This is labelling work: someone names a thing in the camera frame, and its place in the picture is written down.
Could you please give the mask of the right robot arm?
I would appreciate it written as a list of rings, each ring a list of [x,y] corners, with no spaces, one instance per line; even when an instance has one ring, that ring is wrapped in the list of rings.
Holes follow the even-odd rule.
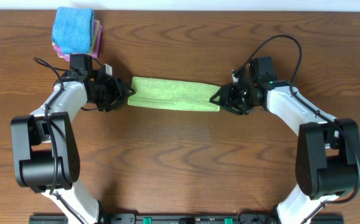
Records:
[[[278,116],[298,137],[296,186],[275,206],[265,223],[337,223],[342,217],[317,218],[327,205],[351,201],[360,188],[360,137],[357,123],[321,111],[288,80],[222,86],[210,103],[236,115],[256,106]]]

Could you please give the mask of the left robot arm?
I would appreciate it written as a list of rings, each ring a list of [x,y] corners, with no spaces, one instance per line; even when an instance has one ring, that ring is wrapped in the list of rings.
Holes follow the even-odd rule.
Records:
[[[104,69],[64,72],[40,108],[11,121],[18,185],[51,199],[65,214],[67,223],[118,222],[117,217],[104,213],[79,178],[80,156],[72,121],[87,103],[109,112],[135,93]]]

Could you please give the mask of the green microfiber cloth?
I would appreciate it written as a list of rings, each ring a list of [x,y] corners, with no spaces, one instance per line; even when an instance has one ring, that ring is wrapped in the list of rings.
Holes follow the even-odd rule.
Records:
[[[210,98],[219,86],[180,80],[133,77],[131,87],[135,94],[128,98],[128,105],[143,108],[216,112],[220,106]]]

